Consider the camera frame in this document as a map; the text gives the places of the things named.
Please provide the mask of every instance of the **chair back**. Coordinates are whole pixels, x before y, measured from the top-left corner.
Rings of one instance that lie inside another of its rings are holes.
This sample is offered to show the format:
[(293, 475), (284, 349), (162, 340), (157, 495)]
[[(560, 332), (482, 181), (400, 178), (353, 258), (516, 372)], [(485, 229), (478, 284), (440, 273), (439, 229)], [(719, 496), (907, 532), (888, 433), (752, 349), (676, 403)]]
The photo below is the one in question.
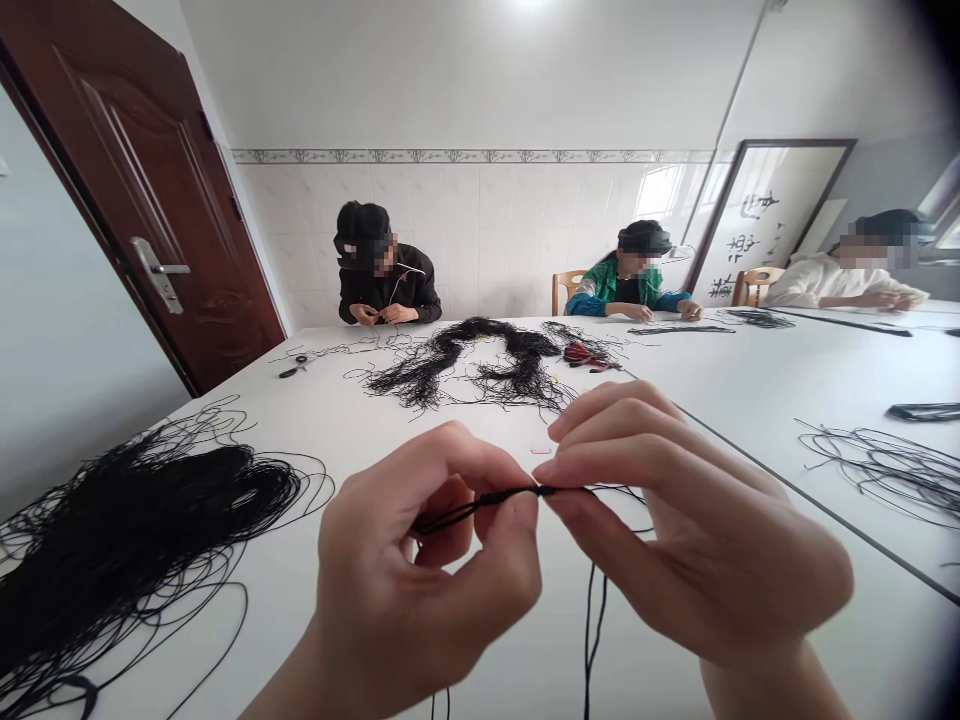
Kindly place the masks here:
[(554, 317), (560, 314), (560, 286), (563, 285), (567, 288), (567, 297), (563, 301), (563, 314), (566, 315), (567, 303), (570, 301), (570, 296), (573, 295), (574, 290), (577, 289), (577, 285), (580, 284), (580, 280), (586, 272), (586, 270), (571, 270), (570, 272), (558, 273), (553, 276)]
[(766, 295), (767, 287), (773, 285), (783, 275), (783, 268), (762, 267), (742, 270), (737, 275), (737, 284), (733, 288), (731, 307), (749, 305), (760, 307), (760, 299)]

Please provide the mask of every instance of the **brown door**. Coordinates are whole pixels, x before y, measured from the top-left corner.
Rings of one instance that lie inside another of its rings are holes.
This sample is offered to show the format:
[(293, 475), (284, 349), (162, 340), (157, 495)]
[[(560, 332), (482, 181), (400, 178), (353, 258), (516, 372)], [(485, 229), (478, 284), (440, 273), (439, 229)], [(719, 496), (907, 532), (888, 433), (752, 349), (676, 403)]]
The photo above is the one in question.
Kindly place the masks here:
[[(17, 90), (187, 386), (206, 392), (281, 342), (184, 57), (110, 0), (2, 0), (0, 43)], [(189, 274), (145, 267), (136, 238), (157, 265)], [(181, 314), (155, 280), (169, 282)]]

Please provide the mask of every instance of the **picture frame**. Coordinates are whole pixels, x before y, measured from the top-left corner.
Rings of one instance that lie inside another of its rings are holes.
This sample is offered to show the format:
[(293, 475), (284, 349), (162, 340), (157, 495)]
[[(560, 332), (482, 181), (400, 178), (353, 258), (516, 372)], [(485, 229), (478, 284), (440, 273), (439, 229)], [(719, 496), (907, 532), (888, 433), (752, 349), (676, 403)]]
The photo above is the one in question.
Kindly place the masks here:
[(856, 144), (741, 141), (690, 273), (693, 299), (704, 307), (729, 306), (740, 272), (785, 268)]

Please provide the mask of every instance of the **fingernail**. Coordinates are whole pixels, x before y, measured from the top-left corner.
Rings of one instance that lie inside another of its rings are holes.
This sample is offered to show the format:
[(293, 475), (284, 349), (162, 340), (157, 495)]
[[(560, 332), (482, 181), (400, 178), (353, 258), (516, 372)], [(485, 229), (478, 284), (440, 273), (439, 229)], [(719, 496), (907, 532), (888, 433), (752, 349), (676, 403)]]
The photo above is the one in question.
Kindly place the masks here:
[(541, 483), (546, 482), (557, 471), (557, 459), (550, 458), (533, 469), (533, 476)]
[(537, 529), (537, 496), (519, 493), (513, 498), (513, 513), (517, 522), (531, 532)]

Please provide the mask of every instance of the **door handle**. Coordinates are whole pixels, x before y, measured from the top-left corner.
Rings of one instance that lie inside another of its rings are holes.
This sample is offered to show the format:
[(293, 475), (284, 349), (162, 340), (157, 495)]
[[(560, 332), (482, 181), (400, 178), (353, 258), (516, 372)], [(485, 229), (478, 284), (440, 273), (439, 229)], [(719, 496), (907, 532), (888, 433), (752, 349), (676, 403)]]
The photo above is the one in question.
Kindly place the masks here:
[(134, 249), (137, 251), (137, 257), (140, 258), (140, 264), (147, 272), (150, 283), (154, 290), (160, 294), (163, 304), (172, 315), (182, 315), (183, 305), (180, 304), (180, 298), (173, 289), (173, 285), (167, 279), (167, 275), (185, 275), (190, 272), (187, 265), (162, 265), (157, 259), (156, 253), (150, 243), (140, 237), (130, 239)]
[(190, 266), (189, 265), (154, 265), (150, 268), (150, 272), (158, 272), (164, 275), (189, 275)]

